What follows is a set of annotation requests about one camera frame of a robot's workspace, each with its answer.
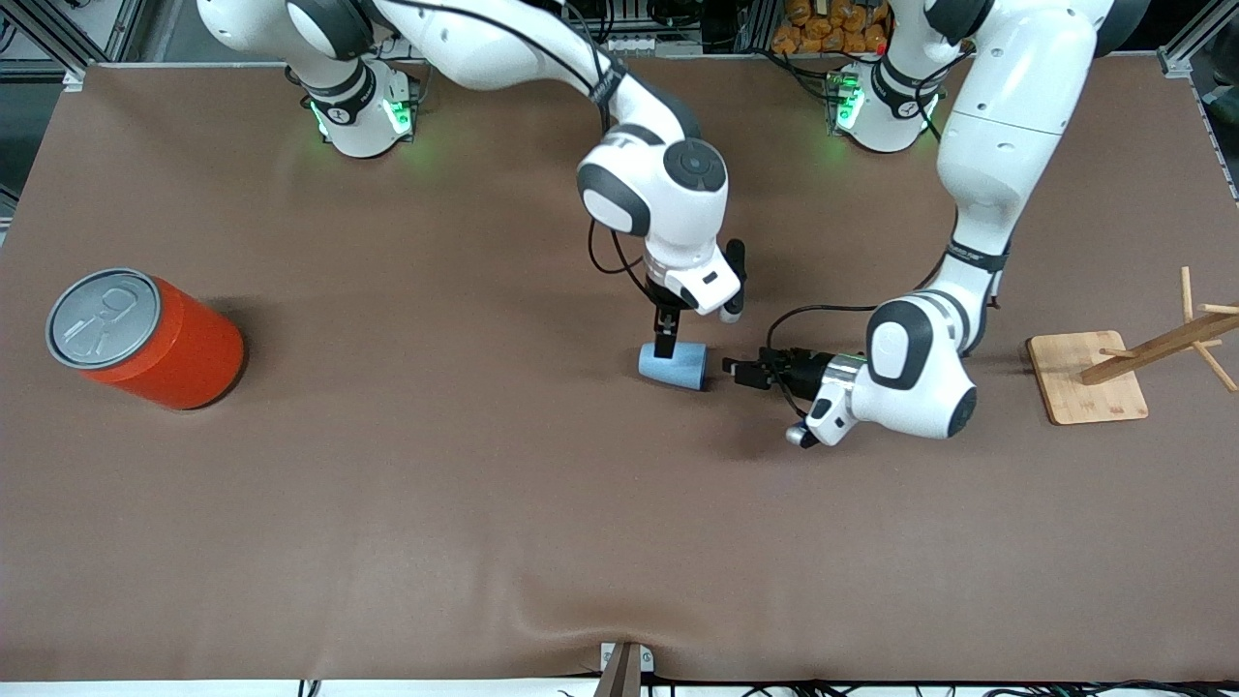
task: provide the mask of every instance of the brown table cover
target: brown table cover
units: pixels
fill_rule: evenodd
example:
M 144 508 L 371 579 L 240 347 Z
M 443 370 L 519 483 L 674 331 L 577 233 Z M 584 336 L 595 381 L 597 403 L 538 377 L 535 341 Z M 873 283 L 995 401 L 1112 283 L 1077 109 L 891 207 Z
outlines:
M 564 85 L 436 80 L 416 142 L 368 161 L 278 69 L 95 68 L 64 95 L 0 254 L 0 678 L 559 675 L 615 639 L 693 680 L 1239 677 L 1239 402 L 1181 357 L 1140 373 L 1147 421 L 1052 427 L 1022 350 L 1175 326 L 1183 264 L 1234 298 L 1188 83 L 1095 66 L 960 437 L 800 452 L 717 363 L 794 305 L 921 279 L 952 224 L 935 146 L 830 139 L 763 61 L 636 69 L 696 109 L 748 243 L 742 322 L 683 331 L 707 394 L 636 374 L 652 312 L 587 261 L 597 119 Z M 230 397 L 169 413 L 47 355 L 56 296 L 110 265 L 238 321 Z M 779 342 L 855 350 L 865 319 Z

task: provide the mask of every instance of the can lid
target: can lid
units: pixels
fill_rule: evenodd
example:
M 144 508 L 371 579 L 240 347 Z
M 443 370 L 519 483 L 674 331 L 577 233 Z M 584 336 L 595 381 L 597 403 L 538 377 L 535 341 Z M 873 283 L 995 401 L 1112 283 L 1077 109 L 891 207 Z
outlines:
M 125 267 L 97 271 L 56 301 L 47 316 L 47 348 L 72 369 L 107 369 L 136 354 L 159 317 L 159 286 L 149 275 Z

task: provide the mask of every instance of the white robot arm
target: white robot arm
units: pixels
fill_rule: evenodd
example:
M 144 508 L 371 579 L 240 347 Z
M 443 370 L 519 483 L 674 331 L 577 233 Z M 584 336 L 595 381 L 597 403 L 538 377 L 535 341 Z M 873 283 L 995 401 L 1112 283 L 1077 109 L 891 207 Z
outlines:
M 788 441 L 835 446 L 859 422 L 942 439 L 968 423 L 976 387 L 960 358 L 985 333 L 1011 233 L 1075 109 L 1113 4 L 891 0 L 898 22 L 891 50 L 862 73 L 872 98 L 847 130 L 875 150 L 908 146 L 924 128 L 921 111 L 935 99 L 937 84 L 918 82 L 940 73 L 971 37 L 976 58 L 938 156 L 958 222 L 932 280 L 873 311 L 864 359 L 763 350 L 760 361 L 727 363 L 737 383 L 782 383 L 813 401 Z
M 287 61 L 322 128 L 351 156 L 382 154 L 408 132 L 390 118 L 408 78 L 361 58 L 375 33 L 403 35 L 470 89 L 567 83 L 617 121 L 577 166 L 577 189 L 597 222 L 646 240 L 647 295 L 659 318 L 675 318 L 659 323 L 659 358 L 674 352 L 680 308 L 706 314 L 741 290 L 717 244 L 727 202 L 717 150 L 688 108 L 559 17 L 519 0 L 198 0 L 198 9 L 224 43 Z

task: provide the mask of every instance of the wooden base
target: wooden base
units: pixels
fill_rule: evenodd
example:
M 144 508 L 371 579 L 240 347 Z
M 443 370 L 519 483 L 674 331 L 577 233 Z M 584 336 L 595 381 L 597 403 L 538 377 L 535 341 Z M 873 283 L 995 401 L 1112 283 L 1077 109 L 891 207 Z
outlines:
M 1082 371 L 1106 360 L 1101 348 L 1121 352 L 1126 345 L 1116 331 L 1054 333 L 1028 339 L 1028 354 L 1051 422 L 1073 426 L 1149 416 L 1145 395 L 1134 373 L 1100 385 L 1080 383 Z

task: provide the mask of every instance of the metal frame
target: metal frame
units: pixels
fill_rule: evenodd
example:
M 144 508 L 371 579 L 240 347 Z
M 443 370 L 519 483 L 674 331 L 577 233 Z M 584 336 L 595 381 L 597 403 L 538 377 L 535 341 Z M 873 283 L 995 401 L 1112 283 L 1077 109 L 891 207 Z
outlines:
M 701 25 L 694 22 L 683 27 L 668 27 L 655 22 L 649 17 L 650 0 L 613 0 L 612 7 L 616 10 L 616 21 L 612 27 L 606 48 L 615 54 L 646 54 L 664 58 L 672 57 L 699 57 L 715 54 L 707 46 L 701 43 Z M 740 24 L 736 36 L 720 45 L 732 43 L 735 53 L 742 53 L 752 47 L 766 47 L 769 45 L 769 35 L 782 17 L 782 0 L 753 0 L 740 10 L 737 21 Z M 574 15 L 566 6 L 560 9 L 560 17 L 575 26 Z M 592 33 L 600 33 L 602 27 L 610 24 L 606 17 L 586 17 L 586 26 Z M 623 40 L 644 38 L 653 40 L 653 50 L 626 48 Z M 732 52 L 720 52 L 719 56 L 733 54 Z
M 1212 0 L 1170 43 L 1157 50 L 1166 77 L 1189 77 L 1192 56 L 1239 14 L 1239 0 Z
M 107 46 L 99 47 L 53 0 L 0 0 L 2 14 L 26 35 L 50 61 L 0 61 L 5 82 L 59 80 L 66 73 L 74 80 L 94 63 L 125 58 L 146 0 L 123 0 Z
M 9 214 L 2 214 L 2 210 L 10 210 Z M 9 223 L 12 222 L 11 210 L 17 209 L 17 192 L 9 188 L 7 186 L 0 183 L 0 232 L 9 232 Z

